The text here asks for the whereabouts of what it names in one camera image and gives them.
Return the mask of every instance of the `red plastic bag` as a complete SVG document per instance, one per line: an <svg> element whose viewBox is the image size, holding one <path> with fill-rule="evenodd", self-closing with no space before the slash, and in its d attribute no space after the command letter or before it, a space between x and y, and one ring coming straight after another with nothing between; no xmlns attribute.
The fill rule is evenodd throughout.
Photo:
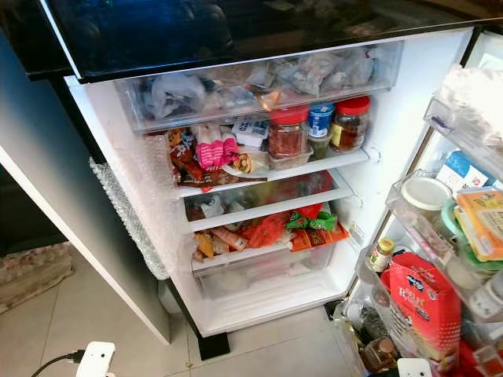
<svg viewBox="0 0 503 377"><path fill-rule="evenodd" d="M310 206L297 208L296 211L299 212L305 218L312 218L313 220L318 216L323 203L311 204Z"/></svg>
<svg viewBox="0 0 503 377"><path fill-rule="evenodd" d="M248 247L262 247L278 241L285 231L285 225L289 218L290 213L287 211L270 214L260 224L242 233L248 238Z"/></svg>

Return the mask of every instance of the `small bottle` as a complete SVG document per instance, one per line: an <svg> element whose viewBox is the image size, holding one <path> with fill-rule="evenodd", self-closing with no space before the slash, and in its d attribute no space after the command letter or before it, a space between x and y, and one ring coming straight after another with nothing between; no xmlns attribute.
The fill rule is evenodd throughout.
<svg viewBox="0 0 503 377"><path fill-rule="evenodd" d="M473 292L468 302L482 320L503 317L503 270Z"/></svg>
<svg viewBox="0 0 503 377"><path fill-rule="evenodd" d="M363 364L372 373L377 373L383 368L395 367L397 359L395 344L388 337L371 341L362 351Z"/></svg>
<svg viewBox="0 0 503 377"><path fill-rule="evenodd" d="M372 249L369 262L373 270L382 273L390 262L391 253L395 248L395 242L391 238L382 238Z"/></svg>

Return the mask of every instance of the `white container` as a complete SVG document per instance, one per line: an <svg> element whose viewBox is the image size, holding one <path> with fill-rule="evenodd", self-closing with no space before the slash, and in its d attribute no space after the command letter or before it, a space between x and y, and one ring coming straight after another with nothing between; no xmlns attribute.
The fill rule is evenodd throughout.
<svg viewBox="0 0 503 377"><path fill-rule="evenodd" d="M443 204L453 195L450 188L430 177L411 177L403 182L400 191L429 221L440 215Z"/></svg>
<svg viewBox="0 0 503 377"><path fill-rule="evenodd" d="M253 115L243 115L237 118L233 133L239 144L259 148L269 134L270 120Z"/></svg>

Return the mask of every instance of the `open refrigerator door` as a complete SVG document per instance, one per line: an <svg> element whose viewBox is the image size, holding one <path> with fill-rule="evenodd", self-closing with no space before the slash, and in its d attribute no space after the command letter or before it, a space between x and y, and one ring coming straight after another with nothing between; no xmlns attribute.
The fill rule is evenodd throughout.
<svg viewBox="0 0 503 377"><path fill-rule="evenodd" d="M367 370L365 344L390 338L401 357L426 359L433 375L503 374L503 170L494 101L503 88L502 47L501 35L482 33L465 68L453 67L435 92L424 121L438 132L385 200L391 216L378 237L395 247L386 254L374 242L362 250L358 283L334 314L358 334L353 344Z"/></svg>

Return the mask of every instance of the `round container lid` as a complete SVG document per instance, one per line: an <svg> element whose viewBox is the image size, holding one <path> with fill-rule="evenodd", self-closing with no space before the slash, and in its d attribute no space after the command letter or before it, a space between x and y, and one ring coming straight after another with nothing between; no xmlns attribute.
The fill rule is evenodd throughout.
<svg viewBox="0 0 503 377"><path fill-rule="evenodd" d="M430 177L412 177L403 182L402 195L421 210L442 210L443 204L452 196L450 188Z"/></svg>
<svg viewBox="0 0 503 377"><path fill-rule="evenodd" d="M382 251L392 251L395 248L395 242L391 238L382 238L379 240L379 247Z"/></svg>
<svg viewBox="0 0 503 377"><path fill-rule="evenodd" d="M370 108L370 97L359 97L351 100L337 102L336 109L340 114L359 115Z"/></svg>
<svg viewBox="0 0 503 377"><path fill-rule="evenodd" d="M379 342L379 349L384 353L392 353L395 349L395 345L391 339L385 338Z"/></svg>
<svg viewBox="0 0 503 377"><path fill-rule="evenodd" d="M280 108L269 113L271 120L276 124L297 124L307 119L309 106L301 104L290 108Z"/></svg>

